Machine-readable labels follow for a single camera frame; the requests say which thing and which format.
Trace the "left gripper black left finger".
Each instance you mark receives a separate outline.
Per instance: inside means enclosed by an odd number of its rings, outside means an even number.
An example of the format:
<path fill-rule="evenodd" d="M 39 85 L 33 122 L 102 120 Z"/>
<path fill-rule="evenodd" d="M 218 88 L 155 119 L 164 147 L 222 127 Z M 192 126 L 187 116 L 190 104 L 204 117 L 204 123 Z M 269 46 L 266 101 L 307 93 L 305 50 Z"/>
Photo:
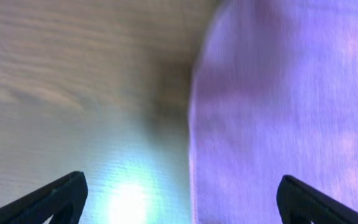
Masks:
<path fill-rule="evenodd" d="M 71 172 L 0 208 L 0 224 L 78 224 L 88 196 L 85 174 Z"/>

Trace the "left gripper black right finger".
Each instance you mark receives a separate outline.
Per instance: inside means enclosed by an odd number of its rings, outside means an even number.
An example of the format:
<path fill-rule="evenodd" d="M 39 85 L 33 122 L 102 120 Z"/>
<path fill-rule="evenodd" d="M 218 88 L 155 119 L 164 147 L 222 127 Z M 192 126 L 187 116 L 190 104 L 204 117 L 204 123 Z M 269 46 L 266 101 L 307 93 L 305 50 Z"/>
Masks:
<path fill-rule="evenodd" d="M 358 224 L 358 212 L 291 175 L 282 177 L 276 201 L 283 224 Z"/>

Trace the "purple microfiber cloth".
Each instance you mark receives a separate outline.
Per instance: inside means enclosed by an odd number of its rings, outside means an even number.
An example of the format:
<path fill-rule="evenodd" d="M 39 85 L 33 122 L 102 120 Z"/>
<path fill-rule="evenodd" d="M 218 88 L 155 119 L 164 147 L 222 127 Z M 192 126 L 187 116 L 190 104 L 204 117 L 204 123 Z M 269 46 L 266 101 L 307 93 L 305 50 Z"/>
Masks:
<path fill-rule="evenodd" d="M 280 223 L 292 175 L 358 211 L 358 0 L 230 0 L 194 70 L 193 223 Z"/>

